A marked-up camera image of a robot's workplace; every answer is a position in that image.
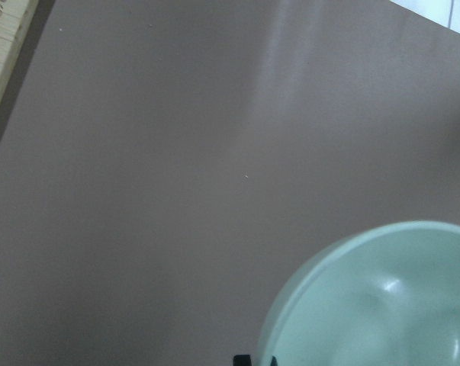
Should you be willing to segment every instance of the wooden ruler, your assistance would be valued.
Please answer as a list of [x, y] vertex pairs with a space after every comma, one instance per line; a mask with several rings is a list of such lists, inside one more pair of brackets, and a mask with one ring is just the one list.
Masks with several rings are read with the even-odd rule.
[[0, 102], [38, 0], [0, 0]]

